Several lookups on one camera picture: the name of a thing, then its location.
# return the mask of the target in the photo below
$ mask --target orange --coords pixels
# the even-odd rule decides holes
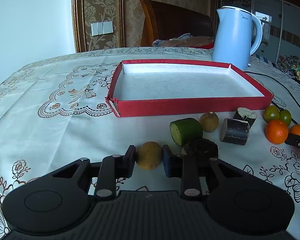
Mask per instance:
[[[295,124],[292,126],[289,133],[300,135],[300,124]]]
[[[273,144],[281,144],[288,137],[288,127],[281,120],[271,120],[266,127],[266,137]]]

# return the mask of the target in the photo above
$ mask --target green tomato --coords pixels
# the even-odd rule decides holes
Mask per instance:
[[[287,126],[291,124],[291,114],[288,110],[284,109],[280,112],[279,120],[284,122]]]
[[[271,120],[277,120],[280,117],[279,110],[276,106],[268,106],[264,113],[263,118],[266,122],[270,122]]]

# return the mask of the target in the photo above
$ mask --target light blue kettle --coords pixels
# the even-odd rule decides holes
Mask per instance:
[[[245,71],[249,57],[262,39],[261,21],[252,13],[233,6],[217,9],[220,23],[214,42],[212,60],[231,63]],[[251,47],[251,22],[256,26],[256,39]]]

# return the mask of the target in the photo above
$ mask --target red box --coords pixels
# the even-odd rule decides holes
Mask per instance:
[[[117,117],[265,109],[273,95],[229,63],[183,59],[124,60],[106,102]]]

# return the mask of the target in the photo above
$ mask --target white floral tablecloth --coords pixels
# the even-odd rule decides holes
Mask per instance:
[[[211,54],[209,50],[188,48],[107,49],[42,60],[13,73],[0,85],[0,238],[9,232],[1,212],[2,201],[16,187],[83,156],[96,162],[108,155],[123,155],[130,144],[139,147],[146,141],[157,141],[168,144],[175,154],[179,152],[170,136],[169,123],[185,117],[199,119],[200,114],[116,118],[104,97],[120,61],[211,60]],[[299,84],[255,57],[251,57],[250,64],[248,70],[280,80],[300,103]],[[300,109],[279,84],[267,77],[251,76],[300,123]],[[217,143],[220,159],[291,196],[295,213],[287,231],[300,239],[300,150],[286,144],[275,146],[266,139],[262,111],[257,111],[258,118],[245,146],[222,143],[223,119],[233,114],[218,113],[217,131],[205,133],[204,137]],[[153,171],[143,171],[135,165],[132,178],[117,182],[118,190],[175,190],[180,188],[181,180],[168,179],[161,164]],[[273,214],[265,217],[264,223],[275,219],[279,218]]]

